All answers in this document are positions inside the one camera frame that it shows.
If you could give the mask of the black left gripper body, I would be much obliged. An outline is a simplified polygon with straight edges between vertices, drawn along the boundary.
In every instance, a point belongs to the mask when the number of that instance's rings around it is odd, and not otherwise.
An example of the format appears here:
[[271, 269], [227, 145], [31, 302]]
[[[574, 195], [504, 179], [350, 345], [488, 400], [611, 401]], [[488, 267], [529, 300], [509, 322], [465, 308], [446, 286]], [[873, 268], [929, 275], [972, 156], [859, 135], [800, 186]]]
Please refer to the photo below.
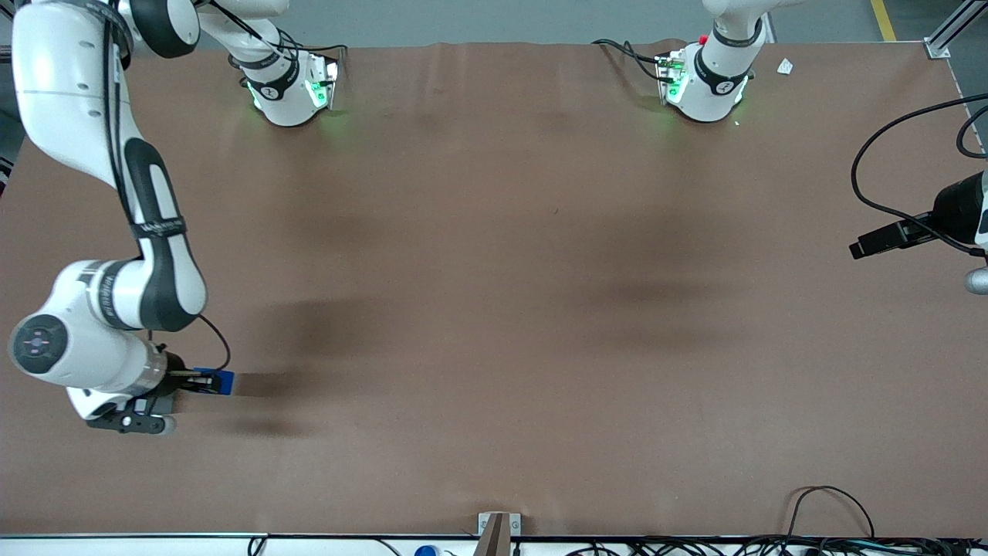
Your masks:
[[943, 188], [936, 195], [929, 226], [956, 242], [974, 246], [982, 228], [985, 201], [985, 172], [981, 171]]

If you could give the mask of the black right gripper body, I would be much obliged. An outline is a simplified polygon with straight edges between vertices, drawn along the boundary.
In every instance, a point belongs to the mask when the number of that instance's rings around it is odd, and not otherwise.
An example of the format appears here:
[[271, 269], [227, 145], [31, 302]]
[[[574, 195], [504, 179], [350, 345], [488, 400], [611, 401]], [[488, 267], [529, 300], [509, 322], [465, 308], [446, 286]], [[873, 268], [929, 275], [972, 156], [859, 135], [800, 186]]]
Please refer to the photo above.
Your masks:
[[187, 371], [187, 368], [180, 356], [169, 351], [163, 351], [162, 354], [166, 356], [167, 362], [162, 378], [162, 395], [170, 395], [186, 383], [186, 377], [183, 376], [183, 373]]

